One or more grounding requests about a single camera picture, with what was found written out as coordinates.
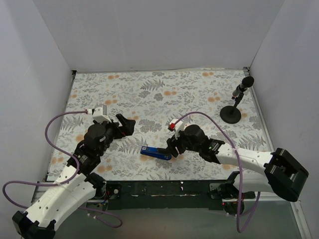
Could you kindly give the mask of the blue black stapler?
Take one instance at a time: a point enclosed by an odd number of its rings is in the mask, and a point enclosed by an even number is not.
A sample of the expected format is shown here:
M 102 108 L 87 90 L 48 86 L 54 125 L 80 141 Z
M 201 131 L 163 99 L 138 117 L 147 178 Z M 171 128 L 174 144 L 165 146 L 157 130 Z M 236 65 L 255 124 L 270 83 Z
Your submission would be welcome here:
M 162 160 L 171 160 L 172 155 L 166 148 L 142 146 L 140 154 Z

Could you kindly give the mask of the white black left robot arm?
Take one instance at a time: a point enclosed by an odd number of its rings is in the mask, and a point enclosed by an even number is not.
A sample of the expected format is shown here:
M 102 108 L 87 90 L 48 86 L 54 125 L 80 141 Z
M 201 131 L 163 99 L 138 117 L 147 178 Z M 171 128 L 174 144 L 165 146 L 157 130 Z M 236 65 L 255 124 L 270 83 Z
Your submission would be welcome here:
M 135 120 L 117 114 L 117 122 L 106 116 L 93 117 L 93 124 L 84 134 L 60 175 L 42 196 L 13 217 L 17 232 L 24 239 L 52 239 L 61 224 L 87 200 L 101 199 L 106 181 L 94 169 L 115 139 L 131 136 Z

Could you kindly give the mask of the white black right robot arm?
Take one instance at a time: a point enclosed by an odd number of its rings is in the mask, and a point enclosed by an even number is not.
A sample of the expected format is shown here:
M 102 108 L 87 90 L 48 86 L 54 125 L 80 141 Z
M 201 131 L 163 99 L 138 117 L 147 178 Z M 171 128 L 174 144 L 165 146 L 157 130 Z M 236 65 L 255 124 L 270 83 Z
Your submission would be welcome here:
M 192 151 L 207 162 L 234 165 L 254 172 L 251 176 L 244 173 L 231 176 L 225 186 L 226 194 L 231 198 L 247 192 L 267 192 L 296 202 L 309 176 L 308 171 L 285 149 L 277 148 L 274 152 L 236 149 L 221 140 L 209 138 L 195 124 L 171 123 L 168 129 L 174 133 L 167 140 L 172 156 Z

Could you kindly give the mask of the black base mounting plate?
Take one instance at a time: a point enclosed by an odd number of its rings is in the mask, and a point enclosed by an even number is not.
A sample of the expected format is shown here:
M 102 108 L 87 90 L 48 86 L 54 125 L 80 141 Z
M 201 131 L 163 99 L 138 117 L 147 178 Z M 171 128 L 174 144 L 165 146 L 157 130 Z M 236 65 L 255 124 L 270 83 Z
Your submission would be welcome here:
M 97 190 L 97 200 L 109 210 L 222 210 L 223 200 L 237 200 L 239 190 L 229 180 L 109 181 Z

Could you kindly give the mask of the black microphone on stand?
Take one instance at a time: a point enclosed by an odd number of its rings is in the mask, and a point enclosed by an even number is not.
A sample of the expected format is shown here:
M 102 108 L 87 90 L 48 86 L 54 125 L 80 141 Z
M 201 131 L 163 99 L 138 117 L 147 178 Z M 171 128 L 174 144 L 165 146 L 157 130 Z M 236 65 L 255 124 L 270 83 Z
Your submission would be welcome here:
M 241 119 L 241 112 L 237 108 L 244 97 L 244 92 L 253 86 L 255 79 L 252 76 L 245 77 L 232 93 L 233 106 L 225 106 L 220 111 L 221 119 L 228 124 L 236 124 Z

